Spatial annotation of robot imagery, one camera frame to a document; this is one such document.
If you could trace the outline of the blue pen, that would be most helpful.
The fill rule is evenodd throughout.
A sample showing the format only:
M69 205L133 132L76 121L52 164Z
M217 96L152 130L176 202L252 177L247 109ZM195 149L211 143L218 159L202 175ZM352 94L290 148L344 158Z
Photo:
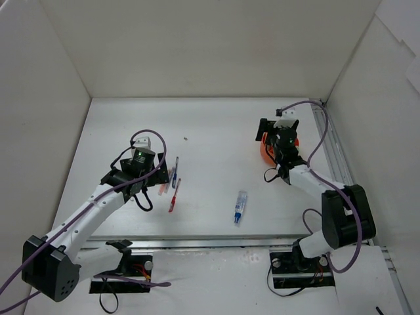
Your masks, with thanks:
M172 177L172 183L171 183L171 186L174 189L176 188L176 185L177 185L178 168L179 168L179 157L177 156L175 160L175 167L173 170L173 177Z

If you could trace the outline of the pink highlighter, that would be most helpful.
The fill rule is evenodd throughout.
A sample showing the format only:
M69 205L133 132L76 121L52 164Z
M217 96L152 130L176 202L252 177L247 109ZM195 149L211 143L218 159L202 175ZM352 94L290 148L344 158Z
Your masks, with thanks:
M165 186L168 182L169 182L169 177L168 177L168 181L160 186L159 191L158 191L159 196L161 196L162 194L165 194Z

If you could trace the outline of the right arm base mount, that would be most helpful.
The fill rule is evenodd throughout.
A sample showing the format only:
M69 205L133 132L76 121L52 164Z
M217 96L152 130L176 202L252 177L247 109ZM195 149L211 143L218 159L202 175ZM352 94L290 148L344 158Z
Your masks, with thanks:
M330 265L325 255L298 259L290 252L270 252L269 282L274 289L298 290L313 287L335 287Z

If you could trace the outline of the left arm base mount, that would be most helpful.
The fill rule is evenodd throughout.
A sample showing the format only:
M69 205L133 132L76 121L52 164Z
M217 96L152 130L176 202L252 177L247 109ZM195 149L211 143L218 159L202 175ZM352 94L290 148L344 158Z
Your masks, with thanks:
M151 278L153 257L150 254L135 254L131 256L119 270L105 272L105 275L123 276L136 280L146 281ZM89 294L116 293L137 294L149 293L150 288L126 280L108 278L107 283L100 278L93 278L89 286Z

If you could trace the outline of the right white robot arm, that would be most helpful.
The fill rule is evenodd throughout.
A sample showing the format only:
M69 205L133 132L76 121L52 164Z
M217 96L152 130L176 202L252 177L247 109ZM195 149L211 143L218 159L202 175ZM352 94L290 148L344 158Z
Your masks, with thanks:
M365 190L358 184L335 182L313 171L297 145L299 120L259 121L255 140L261 144L261 154L268 159L273 179L301 189L320 202L321 228L297 240L290 261L297 270L306 270L314 258L347 245L356 246L354 256L362 242L372 239L377 229Z

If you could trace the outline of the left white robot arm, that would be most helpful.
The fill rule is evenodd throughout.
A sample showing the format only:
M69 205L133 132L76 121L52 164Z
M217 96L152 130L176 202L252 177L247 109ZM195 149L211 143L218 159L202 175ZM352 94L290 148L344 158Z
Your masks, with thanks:
M165 153L137 148L120 165L111 168L72 216L42 238L31 236L23 246L22 280L55 302L66 299L83 280L107 272L121 276L131 268L129 240L81 250L93 232L131 198L169 181Z

